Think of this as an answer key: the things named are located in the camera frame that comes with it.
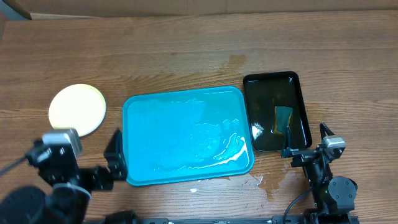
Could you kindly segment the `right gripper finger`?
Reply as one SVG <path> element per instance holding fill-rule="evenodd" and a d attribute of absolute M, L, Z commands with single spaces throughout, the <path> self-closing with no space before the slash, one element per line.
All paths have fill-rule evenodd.
<path fill-rule="evenodd" d="M 285 129 L 284 145 L 281 150 L 281 157 L 292 157 L 291 131 L 290 131 L 289 126 L 286 126 L 286 129 Z"/>
<path fill-rule="evenodd" d="M 331 146 L 335 134 L 329 129 L 329 127 L 324 122 L 321 122 L 319 127 L 320 127 L 320 135 L 322 140 L 320 145 Z"/>

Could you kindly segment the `green yellow sponge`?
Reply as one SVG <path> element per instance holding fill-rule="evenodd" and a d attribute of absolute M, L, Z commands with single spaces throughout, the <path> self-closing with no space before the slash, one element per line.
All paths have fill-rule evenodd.
<path fill-rule="evenodd" d="M 284 135 L 287 128 L 290 126 L 293 109 L 286 106 L 276 106 L 274 108 L 275 121 L 274 121 L 274 134 Z"/>

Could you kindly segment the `yellow plate with stain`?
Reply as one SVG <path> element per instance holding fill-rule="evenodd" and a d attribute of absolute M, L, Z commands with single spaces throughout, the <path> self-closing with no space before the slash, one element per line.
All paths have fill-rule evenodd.
<path fill-rule="evenodd" d="M 106 116 L 106 100 L 95 87 L 74 84 L 59 91 L 49 106 L 49 122 L 54 129 L 76 129 L 80 137 L 96 130 Z"/>

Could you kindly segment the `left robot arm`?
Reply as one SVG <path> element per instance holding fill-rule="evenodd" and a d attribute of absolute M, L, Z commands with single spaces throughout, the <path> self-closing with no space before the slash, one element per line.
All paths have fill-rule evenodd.
<path fill-rule="evenodd" d="M 19 187 L 1 202 L 1 223 L 83 223 L 94 191 L 110 191 L 116 181 L 127 179 L 120 129 L 104 151 L 106 167 L 81 168 L 83 152 L 76 129 L 53 129 L 34 141 L 24 156 L 3 168 L 9 172 L 26 161 L 52 187 L 47 195 L 34 186 Z"/>

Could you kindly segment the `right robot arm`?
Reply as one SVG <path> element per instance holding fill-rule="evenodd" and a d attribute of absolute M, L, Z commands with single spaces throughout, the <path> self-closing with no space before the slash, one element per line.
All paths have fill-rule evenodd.
<path fill-rule="evenodd" d="M 310 188 L 289 204 L 282 216 L 282 223 L 358 223 L 358 217 L 349 213 L 354 210 L 358 185 L 347 177 L 335 177 L 330 163 L 339 159 L 346 148 L 345 140 L 335 135 L 325 123 L 320 123 L 321 143 L 311 150 L 291 148 L 292 134 L 285 128 L 283 158 L 292 158 L 292 167 L 301 167 Z M 312 194 L 315 207 L 301 216 L 289 216 L 290 209 L 306 195 Z"/>

